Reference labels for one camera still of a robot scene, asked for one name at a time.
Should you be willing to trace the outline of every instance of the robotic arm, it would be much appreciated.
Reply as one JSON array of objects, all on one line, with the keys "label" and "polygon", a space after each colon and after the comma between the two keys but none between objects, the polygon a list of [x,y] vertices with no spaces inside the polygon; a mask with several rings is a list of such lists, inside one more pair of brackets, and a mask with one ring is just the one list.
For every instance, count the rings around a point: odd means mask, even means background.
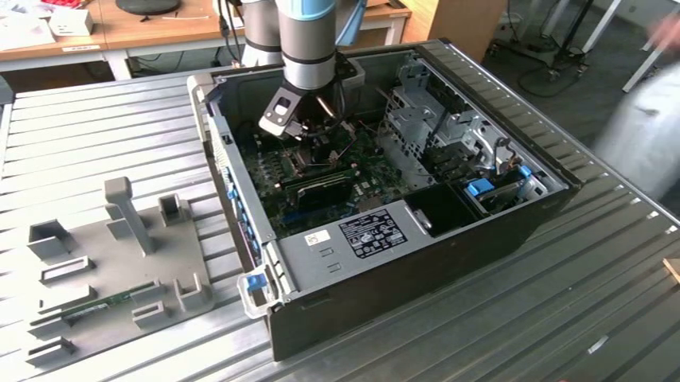
[{"label": "robotic arm", "polygon": [[[286,133],[298,140],[318,136],[344,119],[344,95],[338,73],[347,72],[348,63],[335,46],[354,43],[366,0],[276,0],[275,4],[272,0],[251,0],[243,4],[244,64],[280,61],[284,64],[283,85],[267,106],[259,126],[276,136]],[[276,8],[277,19],[273,19]],[[338,111],[326,101],[332,98],[339,99]],[[330,126],[323,124],[327,117],[334,120]]]}]

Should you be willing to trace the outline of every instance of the black device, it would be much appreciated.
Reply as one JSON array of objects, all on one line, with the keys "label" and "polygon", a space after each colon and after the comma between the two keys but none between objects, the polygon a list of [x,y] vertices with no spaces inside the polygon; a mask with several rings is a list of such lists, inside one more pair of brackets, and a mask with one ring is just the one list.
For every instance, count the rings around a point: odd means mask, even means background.
[{"label": "black device", "polygon": [[255,122],[280,67],[213,74],[205,153],[275,360],[509,255],[581,187],[436,46],[348,54],[346,126],[300,140]]},{"label": "black device", "polygon": [[129,14],[153,16],[179,8],[180,0],[116,0],[116,6]]}]

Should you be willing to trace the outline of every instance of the white label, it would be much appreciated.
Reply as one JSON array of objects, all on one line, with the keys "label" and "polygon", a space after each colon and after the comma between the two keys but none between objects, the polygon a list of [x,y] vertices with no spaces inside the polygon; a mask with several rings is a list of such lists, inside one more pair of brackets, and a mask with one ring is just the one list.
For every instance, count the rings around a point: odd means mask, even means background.
[{"label": "white label", "polygon": [[69,46],[68,48],[61,48],[64,52],[78,52],[81,50],[97,50],[100,49],[98,45],[81,45],[81,46]]},{"label": "white label", "polygon": [[587,348],[587,354],[593,354],[597,349],[599,349],[602,347],[602,345],[605,344],[606,340],[609,340],[609,336],[602,336],[597,342],[593,344],[593,346],[590,346]]},{"label": "white label", "polygon": [[323,243],[326,240],[330,240],[328,231],[318,231],[304,237],[304,240],[307,241],[307,245],[311,247],[312,245],[318,243]]}]

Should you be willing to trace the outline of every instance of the label sticker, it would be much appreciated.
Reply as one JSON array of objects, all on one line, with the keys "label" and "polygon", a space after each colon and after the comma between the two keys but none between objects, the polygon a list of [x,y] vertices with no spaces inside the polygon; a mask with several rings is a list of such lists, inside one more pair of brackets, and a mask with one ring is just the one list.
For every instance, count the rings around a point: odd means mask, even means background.
[{"label": "label sticker", "polygon": [[360,259],[407,242],[386,209],[342,223],[339,229]]},{"label": "label sticker", "polygon": [[310,247],[318,243],[323,243],[326,240],[330,240],[328,231],[326,230],[308,234],[304,237],[304,241]]},{"label": "label sticker", "polygon": [[68,48],[61,48],[64,52],[78,52],[80,50],[97,50],[100,49],[98,45],[81,45],[81,46],[69,46]]}]

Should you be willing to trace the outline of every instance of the person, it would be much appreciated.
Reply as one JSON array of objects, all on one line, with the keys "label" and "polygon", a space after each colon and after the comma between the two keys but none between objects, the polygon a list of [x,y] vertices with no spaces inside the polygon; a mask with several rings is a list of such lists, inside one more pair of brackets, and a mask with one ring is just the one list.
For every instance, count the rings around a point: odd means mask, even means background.
[{"label": "person", "polygon": [[[665,18],[652,40],[680,49],[680,17]],[[628,96],[610,120],[594,154],[652,198],[680,179],[680,64],[664,69]]]}]

